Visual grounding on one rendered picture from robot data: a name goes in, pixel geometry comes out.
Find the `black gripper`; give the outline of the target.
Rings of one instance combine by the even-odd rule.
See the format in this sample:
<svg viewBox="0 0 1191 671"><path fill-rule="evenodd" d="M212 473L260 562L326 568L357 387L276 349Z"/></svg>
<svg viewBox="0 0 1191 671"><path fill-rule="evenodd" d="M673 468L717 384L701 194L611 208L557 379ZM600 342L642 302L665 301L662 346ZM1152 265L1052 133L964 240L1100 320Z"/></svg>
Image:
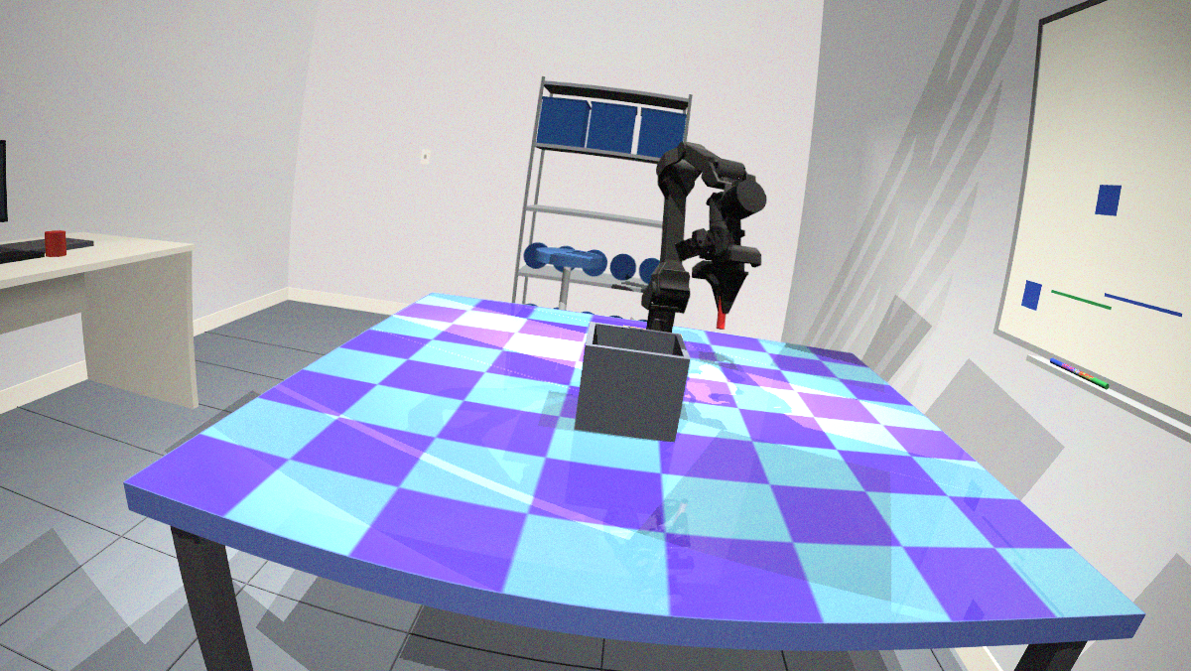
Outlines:
<svg viewBox="0 0 1191 671"><path fill-rule="evenodd" d="M738 223L716 220L716 223L710 223L710 226L713 226L713 232L719 236L722 253L713 253L713 248L710 253L705 253L705 260L711 261L701 260L693 266L692 278L705 279L711 284L717 311L721 302L722 313L727 315L732 307L734 297L742 287L746 275L749 275L748 272L744 272L744 266L748 263L754 268L757 265L762 266L761 253L757 253L755 247L740 247L740 240L746 235L744 229L740 229Z"/></svg>

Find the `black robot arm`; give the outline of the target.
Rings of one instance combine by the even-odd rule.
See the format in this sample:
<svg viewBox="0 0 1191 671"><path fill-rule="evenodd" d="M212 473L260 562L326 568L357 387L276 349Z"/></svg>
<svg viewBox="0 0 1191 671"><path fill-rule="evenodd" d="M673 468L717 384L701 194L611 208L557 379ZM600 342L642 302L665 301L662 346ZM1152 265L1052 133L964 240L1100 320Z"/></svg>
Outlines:
<svg viewBox="0 0 1191 671"><path fill-rule="evenodd" d="M710 232L696 230L692 238L684 241L686 197L700 175L707 188L725 190L705 201L710 206L709 223L731 220L740 224L767 204L756 178L747 174L746 166L737 161L722 159L705 145L691 142L680 142L663 153L656 167L657 188L665 200L662 244L660 263L641 299L641 307L649 310L646 331L672 333L675 313L685 313L690 302L690 272L684 269L681 261L698 255L705 259L711 248L713 253L722 253L713 226Z"/></svg>

